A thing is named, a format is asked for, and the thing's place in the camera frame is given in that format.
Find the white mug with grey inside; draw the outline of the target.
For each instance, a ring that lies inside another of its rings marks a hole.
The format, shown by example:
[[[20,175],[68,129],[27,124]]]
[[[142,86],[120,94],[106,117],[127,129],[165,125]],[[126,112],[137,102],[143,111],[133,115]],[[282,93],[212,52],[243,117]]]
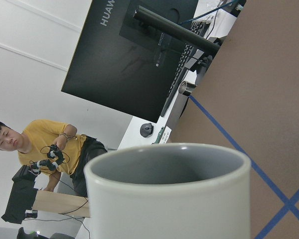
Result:
[[[210,144],[121,149],[84,169],[95,239],[248,239],[249,157]]]

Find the seated person in yellow shirt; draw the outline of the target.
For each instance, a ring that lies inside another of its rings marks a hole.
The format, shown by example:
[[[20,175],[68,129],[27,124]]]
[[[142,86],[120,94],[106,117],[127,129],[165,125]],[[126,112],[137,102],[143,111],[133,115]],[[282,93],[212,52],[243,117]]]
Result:
[[[17,151],[22,165],[48,175],[46,191],[54,191],[63,173],[69,175],[74,192],[81,197],[88,196],[85,165],[107,152],[101,142],[78,134],[73,125],[47,119],[32,121],[22,133],[0,121],[0,150]]]

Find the black computer mouse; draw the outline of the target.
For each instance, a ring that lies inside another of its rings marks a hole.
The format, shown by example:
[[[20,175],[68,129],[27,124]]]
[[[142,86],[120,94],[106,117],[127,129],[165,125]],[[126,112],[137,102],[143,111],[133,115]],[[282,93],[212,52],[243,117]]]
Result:
[[[149,137],[153,133],[154,126],[151,123],[144,123],[140,127],[140,135],[142,137]]]

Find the green plastic tool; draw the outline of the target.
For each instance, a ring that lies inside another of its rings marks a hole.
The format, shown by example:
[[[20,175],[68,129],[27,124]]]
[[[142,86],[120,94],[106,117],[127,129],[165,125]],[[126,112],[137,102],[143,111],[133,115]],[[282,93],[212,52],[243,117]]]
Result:
[[[156,140],[152,143],[152,144],[158,144],[162,138],[162,135],[164,133],[165,127],[162,127],[159,131],[159,133],[157,134]]]

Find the black Huawei monitor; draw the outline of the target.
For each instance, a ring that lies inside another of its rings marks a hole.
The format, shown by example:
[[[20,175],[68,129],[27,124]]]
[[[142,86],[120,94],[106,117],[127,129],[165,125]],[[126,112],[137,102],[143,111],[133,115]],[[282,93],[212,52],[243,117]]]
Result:
[[[62,92],[157,122],[187,44],[219,46],[190,30],[195,0],[91,2]]]

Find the black keyboard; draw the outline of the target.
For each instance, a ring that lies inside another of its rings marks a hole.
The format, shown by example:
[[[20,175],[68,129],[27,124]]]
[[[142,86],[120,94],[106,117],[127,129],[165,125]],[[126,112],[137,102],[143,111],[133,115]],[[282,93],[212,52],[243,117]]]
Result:
[[[191,23],[190,30],[192,32],[194,32],[195,34],[203,37],[205,35],[206,31],[208,30],[209,25],[210,25],[210,23],[207,23],[205,21],[196,20]],[[180,60],[178,62],[178,66],[176,68],[174,80],[169,88],[165,104],[160,113],[161,117],[165,116],[165,113],[166,113],[175,93],[177,92],[180,83],[182,82],[185,74],[187,73],[187,69],[185,69],[185,64],[188,62],[188,60],[191,59],[191,57],[194,56],[196,51],[197,51],[197,48],[195,46],[187,44],[187,43],[185,44],[185,48],[181,54]]]

